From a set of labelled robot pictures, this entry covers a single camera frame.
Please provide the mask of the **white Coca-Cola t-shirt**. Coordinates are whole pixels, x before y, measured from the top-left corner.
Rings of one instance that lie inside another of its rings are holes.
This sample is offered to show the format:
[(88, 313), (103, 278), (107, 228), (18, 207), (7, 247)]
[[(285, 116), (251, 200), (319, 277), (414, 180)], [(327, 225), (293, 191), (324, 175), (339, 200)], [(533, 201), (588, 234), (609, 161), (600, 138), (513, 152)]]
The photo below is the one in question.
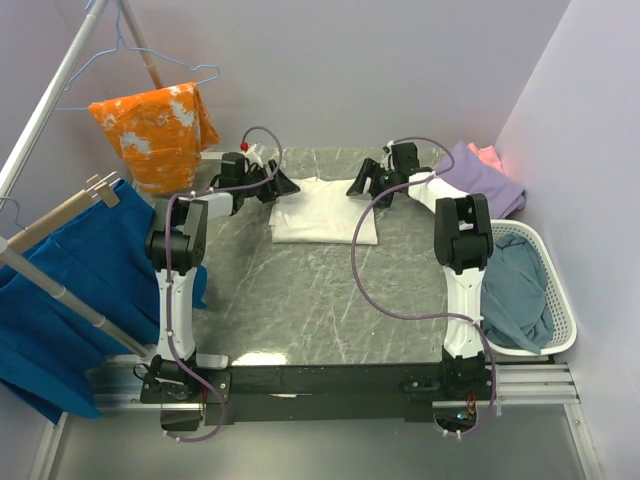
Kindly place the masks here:
[(276, 199), (269, 219), (273, 243), (350, 244), (370, 200), (348, 197), (352, 180), (298, 179), (298, 193)]

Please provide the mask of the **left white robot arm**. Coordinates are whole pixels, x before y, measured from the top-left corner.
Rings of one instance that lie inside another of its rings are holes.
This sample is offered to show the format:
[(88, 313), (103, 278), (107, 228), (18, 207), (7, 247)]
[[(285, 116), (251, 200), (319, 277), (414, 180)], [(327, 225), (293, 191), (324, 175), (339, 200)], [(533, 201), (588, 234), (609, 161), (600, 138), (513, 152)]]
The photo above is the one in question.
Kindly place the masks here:
[(176, 401), (193, 399), (200, 388), (192, 301), (208, 223), (236, 214), (248, 198), (271, 203), (299, 193), (281, 163), (263, 162), (256, 146), (245, 153), (225, 153), (208, 189), (178, 193), (155, 204), (145, 250), (159, 289), (160, 335), (150, 370)]

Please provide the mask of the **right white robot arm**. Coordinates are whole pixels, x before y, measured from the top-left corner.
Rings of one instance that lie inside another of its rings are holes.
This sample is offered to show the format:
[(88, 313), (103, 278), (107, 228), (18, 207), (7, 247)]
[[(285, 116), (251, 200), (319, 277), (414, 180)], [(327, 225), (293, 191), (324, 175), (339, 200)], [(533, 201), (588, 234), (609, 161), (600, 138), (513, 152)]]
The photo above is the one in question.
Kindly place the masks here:
[[(363, 161), (347, 195), (368, 190), (371, 203), (356, 223), (351, 238), (350, 262), (356, 286), (378, 311), (398, 320), (418, 321), (443, 318), (447, 331), (443, 343), (439, 387), (444, 395), (460, 399), (482, 376), (491, 349), (481, 328), (482, 282), (493, 253), (493, 236), (488, 200), (483, 194), (466, 193), (441, 178), (441, 173), (420, 165), (418, 137), (390, 141), (384, 148), (385, 161)], [(404, 193), (434, 215), (433, 247), (443, 268), (447, 308), (439, 314), (401, 315), (390, 312), (365, 291), (356, 265), (357, 240), (364, 221), (377, 206), (386, 207), (395, 193)]]

